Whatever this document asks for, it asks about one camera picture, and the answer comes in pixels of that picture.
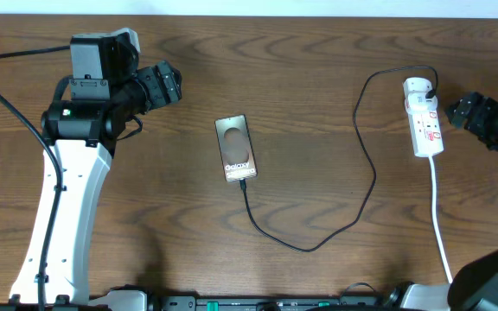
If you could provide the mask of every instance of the white power strip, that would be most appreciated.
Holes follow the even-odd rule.
[[[431,88],[431,82],[424,78],[409,78],[403,83],[412,147],[414,155],[419,157],[434,156],[443,151],[437,97],[426,98]]]
[[[412,147],[414,155],[427,157],[430,160],[431,170],[431,222],[436,234],[437,247],[441,262],[447,276],[447,282],[453,278],[449,269],[449,262],[445,255],[439,224],[437,223],[437,181],[436,168],[433,156],[443,151],[441,129],[437,118],[437,98],[427,98],[426,94],[432,90],[431,82],[424,78],[409,78],[403,83],[405,91],[405,109],[408,113],[408,122],[411,126]]]

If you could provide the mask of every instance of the white cable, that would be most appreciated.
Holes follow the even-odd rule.
[[[433,157],[428,156],[430,160],[430,170],[431,170],[431,221],[433,222],[433,231],[436,233],[437,247],[439,248],[439,254],[441,255],[441,261],[443,262],[443,268],[445,269],[445,275],[447,276],[447,281],[449,284],[453,283],[453,277],[450,275],[449,262],[447,261],[447,255],[445,255],[445,248],[443,247],[443,240],[441,239],[441,233],[439,232],[439,225],[437,224],[437,182],[436,182],[436,167],[433,165]]]

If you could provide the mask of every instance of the white power adapter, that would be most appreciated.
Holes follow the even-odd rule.
[[[437,97],[426,98],[431,82],[424,78],[409,78],[403,83],[405,109],[411,126],[414,155],[434,156],[443,151],[441,129],[437,118]]]

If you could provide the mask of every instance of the charger plug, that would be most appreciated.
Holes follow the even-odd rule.
[[[440,153],[443,140],[437,118],[437,97],[428,98],[433,90],[431,82],[424,78],[409,78],[403,83],[403,90],[414,155],[428,157]]]

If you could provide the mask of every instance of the wood grain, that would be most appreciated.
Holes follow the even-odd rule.
[[[99,201],[93,295],[137,283],[159,293],[337,295],[352,282],[389,290],[444,281],[431,229],[428,163],[415,158],[402,109],[407,72],[380,76],[358,123],[378,181],[361,221],[299,254],[252,228],[220,168],[214,120],[245,113],[259,165],[248,181],[256,220],[309,247],[356,215],[372,178],[351,122],[371,73],[427,64],[449,105],[478,90],[498,98],[498,20],[179,16],[0,16],[0,53],[67,44],[131,27],[142,66],[182,71],[184,99],[144,116],[121,142]],[[0,61],[0,91],[30,120],[71,72],[68,52]],[[498,154],[441,120],[440,224],[453,274],[498,248]],[[0,105],[0,301],[28,248],[42,187],[42,149]]]

